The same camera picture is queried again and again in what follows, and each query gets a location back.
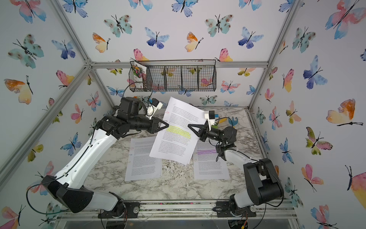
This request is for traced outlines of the document with green highlight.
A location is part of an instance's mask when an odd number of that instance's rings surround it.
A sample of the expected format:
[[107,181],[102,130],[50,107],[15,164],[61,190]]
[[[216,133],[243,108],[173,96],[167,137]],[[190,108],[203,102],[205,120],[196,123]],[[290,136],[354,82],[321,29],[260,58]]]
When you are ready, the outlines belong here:
[[205,111],[171,97],[163,120],[169,126],[158,132],[149,156],[187,165],[199,139],[188,125],[205,124]]

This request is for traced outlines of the document with purple highlight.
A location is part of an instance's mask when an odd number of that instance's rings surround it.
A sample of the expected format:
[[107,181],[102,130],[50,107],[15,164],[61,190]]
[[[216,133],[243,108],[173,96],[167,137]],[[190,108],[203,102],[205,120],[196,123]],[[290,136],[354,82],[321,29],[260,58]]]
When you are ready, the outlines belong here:
[[229,180],[227,163],[220,158],[209,142],[198,142],[193,153],[195,180]]

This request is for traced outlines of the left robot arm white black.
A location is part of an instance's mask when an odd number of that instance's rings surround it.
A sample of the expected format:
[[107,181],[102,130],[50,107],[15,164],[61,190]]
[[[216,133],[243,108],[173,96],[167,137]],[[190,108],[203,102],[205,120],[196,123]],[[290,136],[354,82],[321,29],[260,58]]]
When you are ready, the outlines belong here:
[[73,213],[83,210],[103,210],[112,218],[121,218],[127,208],[124,200],[114,193],[101,193],[84,187],[85,180],[104,153],[119,139],[147,131],[155,134],[169,125],[155,117],[163,103],[152,99],[148,106],[133,97],[123,97],[113,113],[97,122],[92,136],[75,157],[56,175],[47,175],[42,185],[51,196]]

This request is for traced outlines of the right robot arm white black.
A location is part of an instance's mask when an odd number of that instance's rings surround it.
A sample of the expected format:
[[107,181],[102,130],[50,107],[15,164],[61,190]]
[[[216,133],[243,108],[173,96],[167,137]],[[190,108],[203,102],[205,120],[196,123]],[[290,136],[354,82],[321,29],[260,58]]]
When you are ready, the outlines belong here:
[[284,199],[284,188],[268,158],[253,159],[235,146],[237,130],[226,127],[223,130],[204,125],[189,124],[188,128],[199,137],[199,140],[217,141],[215,149],[219,158],[236,165],[244,172],[246,189],[231,196],[235,209],[268,204],[275,199]]

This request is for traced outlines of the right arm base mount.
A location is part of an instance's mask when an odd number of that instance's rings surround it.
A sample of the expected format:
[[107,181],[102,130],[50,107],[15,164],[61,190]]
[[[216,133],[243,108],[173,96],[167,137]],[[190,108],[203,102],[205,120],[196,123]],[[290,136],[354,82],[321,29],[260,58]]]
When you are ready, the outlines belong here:
[[217,201],[215,206],[212,208],[213,212],[217,213],[217,217],[219,218],[228,218],[228,217],[256,217],[256,212],[252,211],[254,208],[252,206],[247,206],[244,208],[240,208],[236,206],[236,204],[231,201]]

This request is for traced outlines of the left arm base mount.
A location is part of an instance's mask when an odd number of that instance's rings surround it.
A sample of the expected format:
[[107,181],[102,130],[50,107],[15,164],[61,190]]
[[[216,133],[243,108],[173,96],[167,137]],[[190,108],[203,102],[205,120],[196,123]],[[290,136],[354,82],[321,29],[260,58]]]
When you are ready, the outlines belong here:
[[103,210],[98,214],[99,219],[136,219],[140,211],[140,202],[118,202],[111,211]]

